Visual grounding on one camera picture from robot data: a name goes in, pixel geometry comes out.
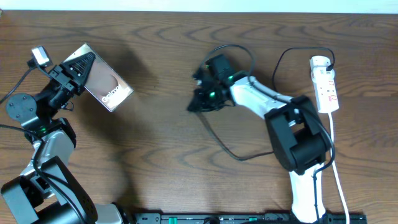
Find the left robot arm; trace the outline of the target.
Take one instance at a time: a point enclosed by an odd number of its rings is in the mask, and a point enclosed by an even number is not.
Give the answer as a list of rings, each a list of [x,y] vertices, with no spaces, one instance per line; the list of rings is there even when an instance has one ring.
[[[26,169],[1,187],[1,196],[18,223],[136,223],[136,218],[116,203],[95,204],[67,167],[76,148],[76,134],[65,118],[54,116],[85,89],[96,55],[83,54],[52,64],[46,51],[32,51],[30,71],[38,69],[50,81],[38,94],[13,94],[4,101],[18,131],[34,147]]]

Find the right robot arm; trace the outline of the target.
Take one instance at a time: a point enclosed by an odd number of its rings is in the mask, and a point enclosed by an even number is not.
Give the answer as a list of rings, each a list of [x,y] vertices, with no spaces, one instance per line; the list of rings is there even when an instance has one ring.
[[[333,140],[306,96],[281,95],[259,83],[251,72],[235,71],[224,55],[206,57],[194,73],[198,88],[187,107],[195,113],[213,139],[237,161],[238,156],[222,143],[204,114],[226,107],[243,106],[266,122],[272,153],[289,172],[292,216],[299,223],[326,223],[322,203],[322,171],[335,160]]]

